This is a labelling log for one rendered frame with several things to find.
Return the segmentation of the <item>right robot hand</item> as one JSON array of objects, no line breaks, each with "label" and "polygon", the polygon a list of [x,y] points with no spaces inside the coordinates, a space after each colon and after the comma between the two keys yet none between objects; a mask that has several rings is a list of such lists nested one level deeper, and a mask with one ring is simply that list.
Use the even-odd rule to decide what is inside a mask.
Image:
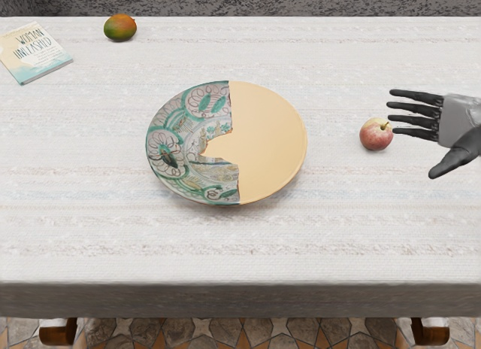
[{"label": "right robot hand", "polygon": [[395,134],[435,141],[449,149],[430,169],[430,179],[441,177],[481,156],[481,98],[400,89],[392,89],[389,93],[411,100],[386,103],[389,108],[411,113],[410,116],[388,116],[391,121],[409,124],[406,128],[394,128]]}]

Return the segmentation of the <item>patterned beige plate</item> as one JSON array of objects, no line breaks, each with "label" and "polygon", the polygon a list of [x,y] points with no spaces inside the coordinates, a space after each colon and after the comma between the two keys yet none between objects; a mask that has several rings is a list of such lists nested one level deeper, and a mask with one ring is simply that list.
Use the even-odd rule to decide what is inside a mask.
[{"label": "patterned beige plate", "polygon": [[307,132],[279,94],[221,80],[188,88],[161,106],[145,147],[154,174],[177,195],[207,205],[245,205],[296,176]]}]

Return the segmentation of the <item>red yellow apple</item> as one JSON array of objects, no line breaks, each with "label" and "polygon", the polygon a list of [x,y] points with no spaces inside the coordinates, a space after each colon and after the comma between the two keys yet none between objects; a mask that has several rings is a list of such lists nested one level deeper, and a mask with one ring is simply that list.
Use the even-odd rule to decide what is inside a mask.
[{"label": "red yellow apple", "polygon": [[367,120],[359,131],[359,139],[368,150],[384,150],[392,142],[394,133],[390,122],[381,117]]}]

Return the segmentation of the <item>green orange mango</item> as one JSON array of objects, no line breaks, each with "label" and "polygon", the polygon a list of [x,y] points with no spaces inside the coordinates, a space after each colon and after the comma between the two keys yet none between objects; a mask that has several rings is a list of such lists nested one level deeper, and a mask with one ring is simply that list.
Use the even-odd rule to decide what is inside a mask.
[{"label": "green orange mango", "polygon": [[114,14],[104,23],[104,35],[112,41],[127,41],[136,31],[135,20],[127,14]]}]

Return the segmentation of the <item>pale paperback book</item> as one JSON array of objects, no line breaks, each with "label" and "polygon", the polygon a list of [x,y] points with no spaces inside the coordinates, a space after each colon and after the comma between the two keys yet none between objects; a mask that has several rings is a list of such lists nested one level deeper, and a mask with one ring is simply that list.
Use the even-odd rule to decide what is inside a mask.
[{"label": "pale paperback book", "polygon": [[0,61],[19,85],[73,62],[71,55],[37,22],[0,35]]}]

